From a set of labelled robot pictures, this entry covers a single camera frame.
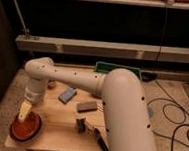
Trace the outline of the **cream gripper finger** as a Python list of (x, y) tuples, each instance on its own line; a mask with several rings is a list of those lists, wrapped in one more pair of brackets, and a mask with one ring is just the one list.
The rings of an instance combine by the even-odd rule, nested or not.
[(29, 102), (23, 102), (21, 105), (21, 108), (19, 109), (19, 116), (18, 116), (18, 120), (20, 122), (24, 122), (25, 119), (28, 117), (29, 113), (30, 113), (30, 109), (32, 109), (32, 104)]

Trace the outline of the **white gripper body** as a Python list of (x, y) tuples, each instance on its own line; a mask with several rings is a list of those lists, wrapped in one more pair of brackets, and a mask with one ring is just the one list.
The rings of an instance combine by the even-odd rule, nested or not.
[(24, 92), (24, 97), (28, 102), (32, 104), (38, 104), (41, 100), (44, 99), (45, 89), (34, 89), (32, 87), (26, 87)]

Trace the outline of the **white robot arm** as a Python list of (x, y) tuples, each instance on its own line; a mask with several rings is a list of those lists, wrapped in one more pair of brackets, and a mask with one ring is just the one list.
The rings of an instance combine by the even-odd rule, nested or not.
[(69, 70), (49, 57), (32, 59), (24, 69), (29, 76), (26, 104), (43, 99), (50, 80), (68, 84), (102, 99), (109, 151), (157, 151), (141, 81), (128, 69), (106, 74)]

